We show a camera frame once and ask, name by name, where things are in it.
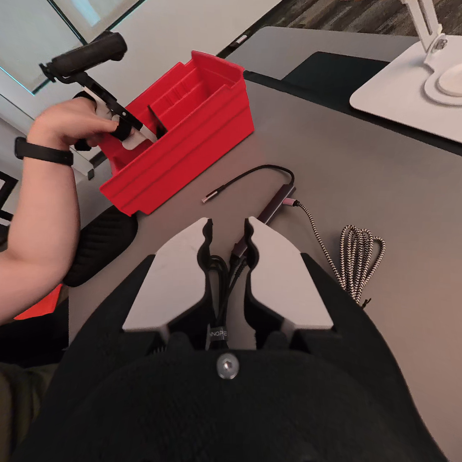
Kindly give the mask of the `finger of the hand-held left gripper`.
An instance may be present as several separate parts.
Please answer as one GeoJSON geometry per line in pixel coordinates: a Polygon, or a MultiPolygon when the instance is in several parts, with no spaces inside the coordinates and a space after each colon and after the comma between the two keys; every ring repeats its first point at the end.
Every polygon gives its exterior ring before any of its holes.
{"type": "Polygon", "coordinates": [[[131,128],[130,135],[124,141],[122,141],[122,146],[125,149],[135,149],[145,141],[155,143],[157,140],[158,137],[145,125],[142,125],[140,130],[131,128]]]}

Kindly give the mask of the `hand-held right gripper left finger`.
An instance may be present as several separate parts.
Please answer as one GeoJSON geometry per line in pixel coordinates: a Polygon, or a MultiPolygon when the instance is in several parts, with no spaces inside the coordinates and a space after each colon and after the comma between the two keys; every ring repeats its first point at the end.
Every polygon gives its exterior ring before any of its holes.
{"type": "Polygon", "coordinates": [[[157,251],[124,321],[124,332],[172,332],[176,321],[211,296],[207,262],[212,227],[212,219],[200,218],[157,251]]]}

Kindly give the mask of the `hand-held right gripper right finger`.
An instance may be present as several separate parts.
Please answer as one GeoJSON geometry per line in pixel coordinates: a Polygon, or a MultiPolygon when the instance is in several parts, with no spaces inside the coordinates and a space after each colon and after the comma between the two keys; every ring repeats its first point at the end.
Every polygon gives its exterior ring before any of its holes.
{"type": "Polygon", "coordinates": [[[256,217],[246,219],[245,239],[247,323],[254,330],[330,330],[334,323],[299,249],[256,217]]]}

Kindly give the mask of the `red plastic bin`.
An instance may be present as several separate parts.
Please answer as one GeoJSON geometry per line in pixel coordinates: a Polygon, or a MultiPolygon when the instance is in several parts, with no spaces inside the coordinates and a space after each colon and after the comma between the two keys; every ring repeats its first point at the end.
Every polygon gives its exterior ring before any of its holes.
{"type": "Polygon", "coordinates": [[[133,150],[110,135],[99,145],[112,172],[100,191],[128,216],[152,213],[255,130],[244,67],[199,51],[191,56],[127,106],[152,131],[155,114],[164,136],[133,150]]]}

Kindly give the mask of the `grey usb hub with cable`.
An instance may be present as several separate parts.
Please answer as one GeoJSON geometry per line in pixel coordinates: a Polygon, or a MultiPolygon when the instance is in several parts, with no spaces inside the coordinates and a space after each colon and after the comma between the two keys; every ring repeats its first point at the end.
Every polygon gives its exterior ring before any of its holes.
{"type": "Polygon", "coordinates": [[[275,193],[274,197],[269,201],[268,205],[265,206],[263,211],[260,213],[260,215],[257,217],[259,221],[261,221],[264,224],[268,224],[275,216],[276,212],[281,208],[283,205],[284,200],[290,199],[290,196],[292,193],[295,192],[296,187],[295,187],[295,175],[294,173],[280,165],[272,165],[272,164],[265,164],[265,165],[260,165],[257,167],[254,167],[250,170],[245,171],[244,173],[240,174],[239,176],[231,179],[229,182],[219,186],[215,190],[211,191],[208,193],[204,198],[202,198],[202,203],[206,203],[215,196],[219,195],[222,191],[224,191],[226,188],[234,184],[235,182],[241,180],[245,176],[254,173],[258,170],[264,170],[264,169],[270,169],[270,170],[279,170],[282,171],[285,174],[288,174],[290,176],[290,181],[288,183],[284,183],[280,189],[275,193]]]}

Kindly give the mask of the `person's left forearm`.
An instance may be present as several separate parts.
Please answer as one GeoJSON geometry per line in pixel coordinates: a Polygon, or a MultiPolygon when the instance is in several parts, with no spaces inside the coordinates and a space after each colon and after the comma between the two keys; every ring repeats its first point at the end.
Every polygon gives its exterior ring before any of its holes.
{"type": "Polygon", "coordinates": [[[80,232],[72,167],[26,158],[19,202],[0,255],[0,322],[42,300],[70,269],[80,232]]]}

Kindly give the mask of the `person's left hand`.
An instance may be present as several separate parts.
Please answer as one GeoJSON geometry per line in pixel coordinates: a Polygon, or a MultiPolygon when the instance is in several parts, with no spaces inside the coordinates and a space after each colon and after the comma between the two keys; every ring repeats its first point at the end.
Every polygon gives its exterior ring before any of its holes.
{"type": "Polygon", "coordinates": [[[68,151],[79,140],[96,147],[105,134],[113,133],[118,123],[96,114],[96,103],[78,97],[47,108],[32,124],[28,143],[68,151]]]}

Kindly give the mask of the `black wrist band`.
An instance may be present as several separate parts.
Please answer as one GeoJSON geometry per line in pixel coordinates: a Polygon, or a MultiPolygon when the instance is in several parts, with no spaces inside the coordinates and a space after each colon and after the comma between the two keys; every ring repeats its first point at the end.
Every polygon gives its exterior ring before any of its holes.
{"type": "Polygon", "coordinates": [[[15,138],[14,154],[19,160],[24,160],[25,158],[37,159],[69,167],[72,167],[74,162],[73,153],[69,149],[63,151],[32,144],[25,137],[15,138]]]}

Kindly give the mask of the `framed marker sign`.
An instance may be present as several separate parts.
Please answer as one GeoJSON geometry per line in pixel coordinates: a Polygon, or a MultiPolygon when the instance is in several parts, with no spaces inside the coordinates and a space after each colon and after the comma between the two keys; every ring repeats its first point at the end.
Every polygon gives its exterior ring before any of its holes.
{"type": "Polygon", "coordinates": [[[6,225],[3,224],[3,221],[10,223],[14,215],[10,212],[3,210],[3,207],[16,187],[18,180],[9,176],[4,172],[0,172],[0,180],[3,182],[0,188],[0,219],[1,219],[1,228],[5,228],[6,225]]]}

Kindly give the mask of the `person's olive shirt torso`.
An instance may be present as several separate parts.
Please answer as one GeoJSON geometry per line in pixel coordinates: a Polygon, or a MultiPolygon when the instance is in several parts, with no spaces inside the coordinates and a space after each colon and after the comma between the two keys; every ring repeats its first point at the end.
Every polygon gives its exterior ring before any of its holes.
{"type": "Polygon", "coordinates": [[[0,460],[7,462],[38,416],[58,363],[22,368],[0,364],[0,460]]]}

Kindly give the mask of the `dark desk mat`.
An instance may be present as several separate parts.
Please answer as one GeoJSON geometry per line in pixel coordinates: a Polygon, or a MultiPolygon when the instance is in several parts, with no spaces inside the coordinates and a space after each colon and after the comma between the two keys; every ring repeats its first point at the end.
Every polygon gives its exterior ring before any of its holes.
{"type": "Polygon", "coordinates": [[[388,61],[318,51],[281,81],[315,92],[352,94],[388,64],[388,61]]]}

